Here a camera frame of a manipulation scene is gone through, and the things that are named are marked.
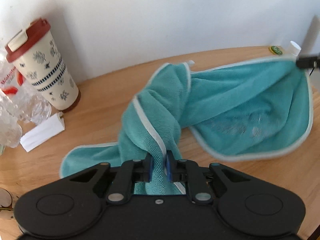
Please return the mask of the teal towel white trim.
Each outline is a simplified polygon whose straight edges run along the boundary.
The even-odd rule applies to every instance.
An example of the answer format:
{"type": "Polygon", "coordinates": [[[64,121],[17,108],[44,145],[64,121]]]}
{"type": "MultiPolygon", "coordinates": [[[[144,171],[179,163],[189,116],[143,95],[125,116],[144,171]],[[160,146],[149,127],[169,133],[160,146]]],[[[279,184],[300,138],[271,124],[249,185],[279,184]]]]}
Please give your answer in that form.
{"type": "Polygon", "coordinates": [[[295,150],[313,123],[312,90],[289,57],[262,58],[193,72],[190,63],[166,63],[137,93],[121,117],[117,142],[82,145],[63,159],[60,177],[107,162],[113,167],[153,157],[152,180],[136,194],[185,192],[168,180],[165,159],[181,159],[178,143],[188,128],[214,158],[267,159],[295,150]]]}

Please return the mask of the crumpled clear plastic bottle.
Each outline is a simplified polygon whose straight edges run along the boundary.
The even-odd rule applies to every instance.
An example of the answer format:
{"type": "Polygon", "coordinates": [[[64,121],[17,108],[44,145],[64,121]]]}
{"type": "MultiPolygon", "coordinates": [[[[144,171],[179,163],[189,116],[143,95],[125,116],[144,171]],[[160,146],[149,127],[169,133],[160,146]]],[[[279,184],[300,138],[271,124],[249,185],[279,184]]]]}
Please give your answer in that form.
{"type": "Polygon", "coordinates": [[[52,113],[50,103],[30,85],[1,50],[1,145],[15,148],[22,137],[20,122],[39,125],[52,113]]]}

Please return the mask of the green round lid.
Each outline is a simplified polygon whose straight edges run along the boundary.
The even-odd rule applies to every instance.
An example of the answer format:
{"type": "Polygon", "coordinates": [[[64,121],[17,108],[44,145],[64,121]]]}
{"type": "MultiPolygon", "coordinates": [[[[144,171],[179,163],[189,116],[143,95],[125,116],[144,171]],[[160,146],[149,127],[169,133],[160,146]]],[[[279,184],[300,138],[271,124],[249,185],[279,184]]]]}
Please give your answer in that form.
{"type": "Polygon", "coordinates": [[[274,55],[283,55],[283,51],[278,46],[270,46],[268,49],[274,55]]]}

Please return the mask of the white folded paper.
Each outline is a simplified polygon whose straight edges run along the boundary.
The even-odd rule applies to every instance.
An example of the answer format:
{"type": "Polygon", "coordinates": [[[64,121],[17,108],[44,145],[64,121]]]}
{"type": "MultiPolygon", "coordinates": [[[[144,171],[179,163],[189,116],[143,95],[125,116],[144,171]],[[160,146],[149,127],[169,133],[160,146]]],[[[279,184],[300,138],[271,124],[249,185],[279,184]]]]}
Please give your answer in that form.
{"type": "Polygon", "coordinates": [[[26,152],[30,152],[64,130],[64,118],[56,113],[40,125],[25,133],[20,139],[20,144],[26,152]]]}

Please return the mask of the white pill bottle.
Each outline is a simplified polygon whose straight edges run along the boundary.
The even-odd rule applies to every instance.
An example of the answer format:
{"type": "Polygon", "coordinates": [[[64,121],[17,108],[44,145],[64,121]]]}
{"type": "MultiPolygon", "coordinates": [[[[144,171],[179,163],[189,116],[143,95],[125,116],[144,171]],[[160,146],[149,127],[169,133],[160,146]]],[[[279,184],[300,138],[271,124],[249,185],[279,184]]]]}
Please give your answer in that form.
{"type": "Polygon", "coordinates": [[[302,49],[299,44],[297,44],[295,41],[290,41],[289,45],[287,46],[286,53],[297,58],[301,50],[302,49]]]}

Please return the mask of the cream cup red lid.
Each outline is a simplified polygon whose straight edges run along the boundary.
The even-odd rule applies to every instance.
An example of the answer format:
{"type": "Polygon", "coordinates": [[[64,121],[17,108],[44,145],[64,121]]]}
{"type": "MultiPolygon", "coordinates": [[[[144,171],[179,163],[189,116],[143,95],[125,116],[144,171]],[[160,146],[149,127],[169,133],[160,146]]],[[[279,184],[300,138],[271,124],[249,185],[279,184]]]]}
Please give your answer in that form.
{"type": "Polygon", "coordinates": [[[45,18],[31,22],[6,45],[7,61],[57,110],[68,112],[81,98],[45,18]]]}

